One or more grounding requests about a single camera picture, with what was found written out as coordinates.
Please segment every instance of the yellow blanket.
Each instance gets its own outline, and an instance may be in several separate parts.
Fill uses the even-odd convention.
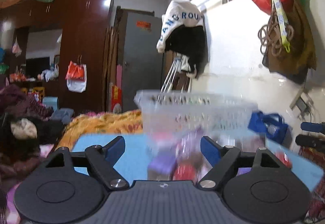
[[[66,131],[56,148],[74,147],[79,137],[86,133],[134,134],[142,133],[142,116],[140,110],[123,114],[104,114],[99,117],[80,115],[66,127]]]

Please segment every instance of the wooden wardrobe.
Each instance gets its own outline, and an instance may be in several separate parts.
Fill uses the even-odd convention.
[[[76,112],[102,110],[105,32],[112,7],[113,0],[54,0],[52,3],[22,0],[0,10],[0,20],[16,29],[13,43],[16,35],[26,34],[31,26],[62,29],[57,87],[59,107],[72,108]],[[77,62],[79,55],[81,63],[87,65],[87,88],[83,93],[70,92],[65,80],[70,61]],[[25,59],[19,58],[17,65]],[[14,64],[10,62],[11,72]]]

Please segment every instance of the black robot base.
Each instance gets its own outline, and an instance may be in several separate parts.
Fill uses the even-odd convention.
[[[84,152],[53,152],[17,188],[14,203],[27,223],[41,224],[285,224],[305,217],[308,188],[266,148],[221,147],[205,136],[212,170],[191,181],[134,181],[113,166],[125,151],[116,137]],[[75,167],[87,167],[89,176]],[[238,168],[251,171],[236,176]]]

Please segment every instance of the brown bag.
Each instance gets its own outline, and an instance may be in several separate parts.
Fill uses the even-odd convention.
[[[289,25],[286,25],[290,52],[282,45],[276,12],[271,14],[269,23],[259,31],[262,46],[269,60],[269,71],[284,76],[299,74],[304,69],[316,70],[316,53],[308,19],[300,0],[294,0],[292,12],[287,12]]]

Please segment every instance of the pink plastic bag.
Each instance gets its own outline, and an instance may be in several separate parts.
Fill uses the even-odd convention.
[[[22,54],[22,50],[18,45],[17,38],[15,44],[12,46],[12,53],[15,54],[16,57]]]

